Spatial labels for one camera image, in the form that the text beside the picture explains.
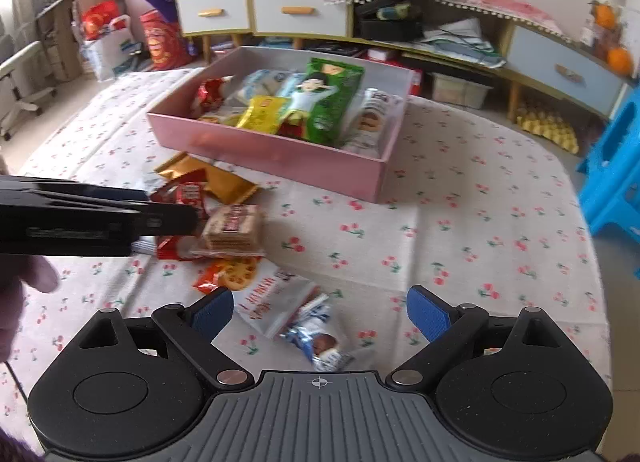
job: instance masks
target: pink box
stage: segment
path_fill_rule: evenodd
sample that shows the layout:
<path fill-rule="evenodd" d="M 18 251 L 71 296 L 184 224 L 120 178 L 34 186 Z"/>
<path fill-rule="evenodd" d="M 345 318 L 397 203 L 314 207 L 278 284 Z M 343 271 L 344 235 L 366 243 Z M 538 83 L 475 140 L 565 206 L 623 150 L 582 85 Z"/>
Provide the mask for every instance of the pink box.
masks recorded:
<path fill-rule="evenodd" d="M 312 57 L 334 59 L 362 66 L 361 90 L 379 88 L 399 95 L 403 102 L 391 115 L 382 135 L 382 159 L 354 155 L 340 149 L 268 135 L 247 129 L 190 119 L 191 104 L 203 82 L 213 77 L 234 76 L 229 91 L 238 89 L 249 73 L 269 68 L 304 71 Z M 412 87 L 412 70 L 356 58 L 334 57 L 318 52 L 279 48 L 240 47 L 215 61 L 166 98 L 150 108 L 149 122 L 158 142 L 165 147 L 206 156 L 263 171 L 367 202 L 377 202 L 386 169 L 404 119 Z M 357 95 L 345 119 L 357 110 Z"/>

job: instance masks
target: white drawer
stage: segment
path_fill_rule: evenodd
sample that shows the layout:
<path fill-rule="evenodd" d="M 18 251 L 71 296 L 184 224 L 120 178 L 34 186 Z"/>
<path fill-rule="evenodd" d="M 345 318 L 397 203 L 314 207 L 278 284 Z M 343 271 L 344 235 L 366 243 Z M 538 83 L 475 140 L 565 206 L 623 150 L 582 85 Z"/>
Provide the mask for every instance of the white drawer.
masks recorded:
<path fill-rule="evenodd" d="M 178 0 L 177 5 L 183 34 L 250 29 L 247 0 Z"/>
<path fill-rule="evenodd" d="M 536 32 L 516 27 L 508 67 L 583 102 L 604 115 L 615 102 L 622 79 L 590 58 Z M 577 74 L 576 81 L 567 74 Z"/>
<path fill-rule="evenodd" d="M 287 7 L 313 9 L 309 14 L 283 13 Z M 347 7 L 323 0 L 254 0 L 255 31 L 278 34 L 347 35 Z"/>

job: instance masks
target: drawer handle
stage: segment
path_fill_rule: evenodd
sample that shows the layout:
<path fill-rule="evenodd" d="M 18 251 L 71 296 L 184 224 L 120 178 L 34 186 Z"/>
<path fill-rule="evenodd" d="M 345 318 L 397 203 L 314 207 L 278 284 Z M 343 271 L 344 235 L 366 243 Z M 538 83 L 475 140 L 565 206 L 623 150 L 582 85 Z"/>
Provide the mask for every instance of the drawer handle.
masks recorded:
<path fill-rule="evenodd" d="M 280 12 L 295 16 L 311 16 L 316 13 L 316 9 L 313 7 L 282 7 Z"/>
<path fill-rule="evenodd" d="M 576 72 L 572 72 L 566 66 L 562 66 L 562 64 L 556 64 L 556 72 L 558 72 L 565 79 L 570 80 L 571 82 L 575 82 L 579 84 L 580 82 L 584 82 L 584 77 Z"/>
<path fill-rule="evenodd" d="M 222 16 L 225 13 L 225 9 L 223 8 L 212 8 L 210 10 L 203 10 L 202 12 L 198 12 L 198 16 L 200 17 L 218 17 Z"/>

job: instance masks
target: orange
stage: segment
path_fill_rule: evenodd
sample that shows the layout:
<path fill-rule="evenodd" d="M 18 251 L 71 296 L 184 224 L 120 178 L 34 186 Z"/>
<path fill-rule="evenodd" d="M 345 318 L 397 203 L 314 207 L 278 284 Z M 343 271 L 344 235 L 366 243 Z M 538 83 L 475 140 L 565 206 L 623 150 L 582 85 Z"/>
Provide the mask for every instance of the orange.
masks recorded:
<path fill-rule="evenodd" d="M 607 64 L 621 76 L 629 76 L 633 71 L 634 62 L 629 50 L 623 47 L 612 48 L 607 54 Z"/>

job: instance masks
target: tile floor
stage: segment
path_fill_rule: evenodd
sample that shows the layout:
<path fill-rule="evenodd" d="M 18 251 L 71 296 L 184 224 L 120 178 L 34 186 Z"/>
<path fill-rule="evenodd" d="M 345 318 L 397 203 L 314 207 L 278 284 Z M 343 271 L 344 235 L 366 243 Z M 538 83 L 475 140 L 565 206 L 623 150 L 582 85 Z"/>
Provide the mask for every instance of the tile floor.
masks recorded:
<path fill-rule="evenodd" d="M 17 172 L 51 133 L 109 84 L 81 77 L 62 84 L 57 98 L 43 104 L 44 113 L 40 117 L 25 114 L 23 127 L 14 132 L 9 142 L 2 144 L 2 153 L 11 171 Z M 500 108 L 470 111 L 499 124 L 508 124 Z M 548 140 L 534 138 L 558 156 L 575 189 L 579 190 L 583 178 L 575 173 L 578 158 Z M 625 454 L 640 452 L 640 281 L 633 275 L 640 267 L 640 245 L 618 229 L 604 229 L 594 243 L 607 299 L 613 366 L 614 415 L 604 442 L 604 455 L 615 461 Z"/>

